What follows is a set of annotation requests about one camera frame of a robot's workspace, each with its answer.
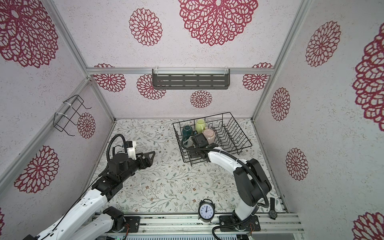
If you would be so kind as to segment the black wire dish rack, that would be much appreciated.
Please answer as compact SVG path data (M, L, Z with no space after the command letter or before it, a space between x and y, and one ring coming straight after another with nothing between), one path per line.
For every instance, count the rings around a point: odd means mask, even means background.
M232 113L226 112L210 115L202 117L201 119L205 121L206 128L214 132L214 143L224 151L231 154L241 154L245 149L253 146ZM195 129L195 126L197 122L198 119L196 118L173 123L173 129L182 160L184 163L190 165L207 161L201 154L187 150L188 139L184 139L184 127L189 126L192 128L193 133L196 134L197 130Z

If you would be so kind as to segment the pink iridescent mug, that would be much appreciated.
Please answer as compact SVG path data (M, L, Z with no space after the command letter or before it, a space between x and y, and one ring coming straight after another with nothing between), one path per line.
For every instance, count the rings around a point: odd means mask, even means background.
M215 142L216 139L216 133L212 129L205 129L202 134L207 139L209 145Z

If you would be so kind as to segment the dark green mug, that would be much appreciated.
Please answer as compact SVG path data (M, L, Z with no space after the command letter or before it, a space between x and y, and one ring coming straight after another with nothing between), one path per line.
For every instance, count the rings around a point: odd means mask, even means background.
M194 130L191 126L186 125L182 128L183 141L188 140L189 137L194 135Z

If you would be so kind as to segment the light green mug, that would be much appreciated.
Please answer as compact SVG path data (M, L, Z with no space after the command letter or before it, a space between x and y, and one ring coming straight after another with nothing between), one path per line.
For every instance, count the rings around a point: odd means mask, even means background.
M206 121L204 119L198 119L195 123L195 131L201 134L206 129Z

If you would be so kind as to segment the cream grey-handled mug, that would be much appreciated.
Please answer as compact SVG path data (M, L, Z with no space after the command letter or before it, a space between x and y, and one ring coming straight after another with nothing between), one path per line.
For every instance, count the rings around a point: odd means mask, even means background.
M192 136L189 136L188 139L185 141L185 146L187 148L193 148L194 147L193 137Z

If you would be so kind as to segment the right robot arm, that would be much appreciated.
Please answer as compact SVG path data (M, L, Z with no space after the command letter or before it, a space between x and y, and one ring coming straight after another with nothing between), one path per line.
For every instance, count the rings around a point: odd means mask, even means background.
M243 160L223 150L215 143L209 144L203 134L192 136L193 146L188 148L183 139L180 147L196 153L205 161L216 164L234 176L240 202L234 216L240 221L248 219L257 209L270 207L268 193L272 185L261 164L256 159Z

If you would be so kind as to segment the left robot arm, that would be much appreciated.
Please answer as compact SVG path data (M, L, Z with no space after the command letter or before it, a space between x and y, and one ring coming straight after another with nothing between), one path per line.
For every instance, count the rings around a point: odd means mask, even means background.
M127 153L113 155L105 170L84 196L59 220L37 236L27 235L25 240L94 240L109 231L121 231L127 226L124 213L114 207L103 210L94 221L83 224L107 204L123 187L123 183L138 170L153 165L156 152L136 154L136 159Z

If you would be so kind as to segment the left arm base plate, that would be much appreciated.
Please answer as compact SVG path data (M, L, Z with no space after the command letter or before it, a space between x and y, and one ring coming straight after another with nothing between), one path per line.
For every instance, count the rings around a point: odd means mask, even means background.
M123 233L137 233L139 231L141 217L125 216Z

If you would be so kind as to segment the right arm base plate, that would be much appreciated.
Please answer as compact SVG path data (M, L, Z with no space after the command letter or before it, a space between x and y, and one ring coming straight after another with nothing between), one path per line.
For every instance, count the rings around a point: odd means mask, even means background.
M234 216L219 216L219 223L222 232L259 232L261 230L261 225L256 215L251 215L243 221Z

